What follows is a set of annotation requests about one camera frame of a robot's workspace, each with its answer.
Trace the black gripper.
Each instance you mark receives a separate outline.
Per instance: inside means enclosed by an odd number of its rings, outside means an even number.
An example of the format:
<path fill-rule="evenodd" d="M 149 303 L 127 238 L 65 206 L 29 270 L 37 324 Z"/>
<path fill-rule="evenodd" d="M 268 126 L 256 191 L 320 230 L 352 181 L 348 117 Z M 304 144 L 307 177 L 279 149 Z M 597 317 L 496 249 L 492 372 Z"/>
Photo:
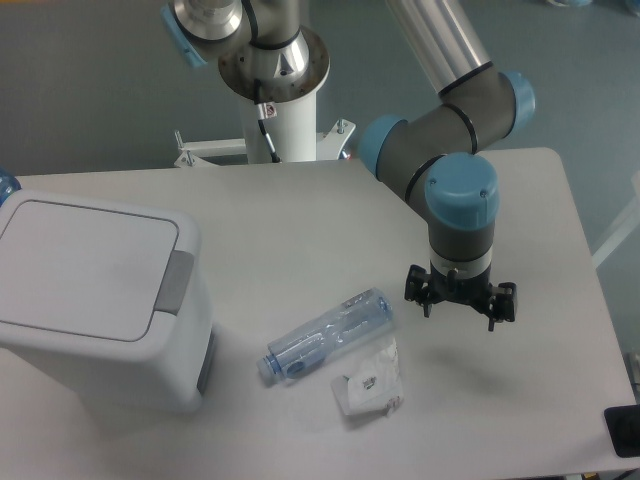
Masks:
<path fill-rule="evenodd" d="M 517 285 L 503 282 L 490 285 L 491 268 L 470 278 L 461 278 L 460 273 L 442 274 L 435 268 L 428 272 L 421 266 L 409 267 L 404 298 L 416 303 L 429 318 L 434 305 L 448 301 L 474 303 L 486 300 L 484 315 L 488 318 L 488 331 L 493 332 L 497 323 L 513 323 L 517 313 Z"/>

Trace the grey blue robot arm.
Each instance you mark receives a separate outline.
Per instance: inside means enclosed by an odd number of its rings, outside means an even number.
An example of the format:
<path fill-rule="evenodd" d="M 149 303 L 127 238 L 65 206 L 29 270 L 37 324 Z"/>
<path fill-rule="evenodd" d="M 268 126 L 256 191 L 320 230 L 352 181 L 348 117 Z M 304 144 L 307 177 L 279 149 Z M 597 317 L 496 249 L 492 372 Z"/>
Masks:
<path fill-rule="evenodd" d="M 427 267 L 412 266 L 405 298 L 430 310 L 451 302 L 511 322 L 517 288 L 490 280 L 497 174 L 481 151 L 535 111 L 531 84 L 491 62 L 456 1 L 392 1 L 389 9 L 440 103 L 408 121 L 386 115 L 364 131 L 358 155 L 373 176 L 428 225 Z M 252 163 L 314 161 L 313 104 L 330 67 L 321 38 L 296 1 L 170 1 L 162 20 L 186 61 L 216 62 L 243 108 Z"/>

